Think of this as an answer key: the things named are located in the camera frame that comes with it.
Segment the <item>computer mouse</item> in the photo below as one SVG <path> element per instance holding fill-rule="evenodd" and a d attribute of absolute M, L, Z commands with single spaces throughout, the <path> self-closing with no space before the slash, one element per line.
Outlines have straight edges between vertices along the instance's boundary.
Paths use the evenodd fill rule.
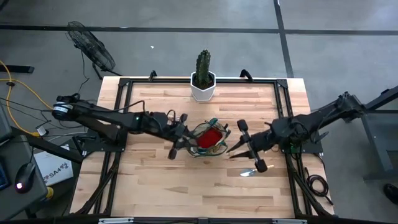
<path fill-rule="evenodd" d="M 33 186 L 35 164 L 28 162 L 22 165 L 15 176 L 15 190 L 20 193 L 28 192 Z"/>

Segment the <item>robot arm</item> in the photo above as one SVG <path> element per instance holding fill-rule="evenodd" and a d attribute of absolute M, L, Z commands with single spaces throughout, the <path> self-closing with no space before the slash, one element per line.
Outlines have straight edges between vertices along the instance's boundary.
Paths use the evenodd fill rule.
<path fill-rule="evenodd" d="M 279 145 L 280 148 L 290 153 L 291 148 L 300 147 L 308 140 L 316 142 L 325 137 L 327 133 L 323 133 L 318 139 L 312 137 L 320 128 L 340 118 L 345 121 L 351 121 L 362 116 L 363 112 L 364 106 L 357 97 L 345 92 L 337 100 L 310 114 L 299 114 L 289 118 L 275 119 L 271 124 L 268 124 L 270 128 L 267 131 L 251 136 L 248 134 L 248 126 L 245 120 L 239 120 L 238 128 L 243 135 L 240 141 L 228 152 L 247 143 L 248 152 L 234 155 L 231 158 L 248 157 L 255 159 L 257 170 L 265 172 L 267 166 L 264 160 L 260 159 L 257 152 L 267 151 L 274 145 Z"/>
<path fill-rule="evenodd" d="M 183 136 L 189 133 L 188 128 L 184 125 L 188 117 L 186 114 L 182 114 L 179 121 L 171 121 L 167 114 L 161 112 L 119 113 L 119 110 L 109 110 L 80 100 L 78 94 L 58 96 L 52 115 L 60 121 L 76 121 L 96 131 L 101 138 L 108 142 L 121 140 L 121 129 L 126 129 L 131 134 L 146 133 L 174 142 L 169 159 L 174 159 L 177 150 L 184 147 Z"/>

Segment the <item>red object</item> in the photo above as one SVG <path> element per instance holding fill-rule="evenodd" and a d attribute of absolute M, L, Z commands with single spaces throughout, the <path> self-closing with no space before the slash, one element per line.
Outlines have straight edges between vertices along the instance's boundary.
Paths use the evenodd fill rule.
<path fill-rule="evenodd" d="M 211 146 L 215 146 L 222 137 L 223 134 L 220 131 L 211 128 L 197 139 L 197 143 L 198 146 L 207 149 Z"/>

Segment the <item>concrete floor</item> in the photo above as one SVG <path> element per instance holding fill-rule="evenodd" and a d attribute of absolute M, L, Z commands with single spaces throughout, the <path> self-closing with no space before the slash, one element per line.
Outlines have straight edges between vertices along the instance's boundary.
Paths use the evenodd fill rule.
<path fill-rule="evenodd" d="M 280 0 L 280 6 L 286 29 L 398 30 L 398 2 L 394 0 Z M 0 24 L 64 26 L 68 21 L 115 27 L 278 28 L 273 0 L 13 0 L 0 12 Z M 115 71 L 123 75 L 149 75 L 156 70 L 161 76 L 187 76 L 195 68 L 199 51 L 207 48 L 212 55 L 211 70 L 219 76 L 235 77 L 245 68 L 254 77 L 286 77 L 279 34 L 95 35 L 115 59 Z M 344 91 L 366 103 L 398 83 L 396 35 L 287 35 L 287 44 L 294 75 L 304 78 L 313 110 Z M 55 102 L 57 95 L 76 92 L 84 80 L 80 51 L 65 32 L 0 30 L 0 60 L 34 66 L 33 74 L 14 77 L 49 103 Z M 90 80 L 81 91 L 82 98 L 95 99 L 101 82 L 87 58 L 86 75 Z M 5 97 L 6 92 L 4 85 L 0 96 Z M 45 109 L 20 85 L 11 99 Z M 14 114 L 30 130 L 40 124 Z M 55 129 L 51 134 L 72 131 L 81 129 Z M 379 164 L 360 120 L 351 124 L 338 121 L 322 131 L 330 132 L 322 144 L 336 214 L 398 222 L 398 207 L 381 191 L 386 181 L 362 180 Z"/>

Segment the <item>wooden table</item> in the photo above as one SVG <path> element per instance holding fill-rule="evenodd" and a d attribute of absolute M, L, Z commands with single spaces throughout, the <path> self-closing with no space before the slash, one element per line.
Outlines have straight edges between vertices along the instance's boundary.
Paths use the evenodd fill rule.
<path fill-rule="evenodd" d="M 99 106 L 113 109 L 118 83 L 119 77 L 104 77 Z M 288 84 L 294 114 L 309 113 L 303 79 L 290 78 Z M 230 147 L 241 135 L 237 120 L 245 119 L 249 133 L 254 134 L 267 129 L 265 121 L 277 118 L 274 89 L 265 84 L 217 84 L 211 101 L 197 103 L 191 97 L 189 84 L 136 83 L 131 102 L 138 100 L 145 100 L 148 111 L 173 109 L 177 116 L 188 114 L 189 129 L 214 117 L 222 124 L 228 123 L 232 133 L 226 143 Z M 130 111 L 140 110 L 138 105 L 130 108 Z M 174 161 L 167 159 L 171 146 L 171 142 L 146 134 L 129 135 L 119 167 L 112 216 L 294 217 L 285 157 L 281 152 L 260 153 L 267 165 L 274 168 L 254 177 L 241 177 L 240 172 L 253 168 L 254 162 L 228 157 L 247 150 L 246 146 L 230 155 L 206 158 L 193 158 L 188 152 L 179 151 Z M 103 157 L 103 152 L 96 152 L 83 161 L 71 212 L 81 208 L 97 187 Z M 305 154 L 303 164 L 310 174 L 325 177 L 319 158 Z M 107 199 L 107 189 L 105 191 L 103 207 Z M 304 211 L 302 192 L 297 192 Z M 333 213 L 333 207 L 325 198 L 317 199 Z"/>

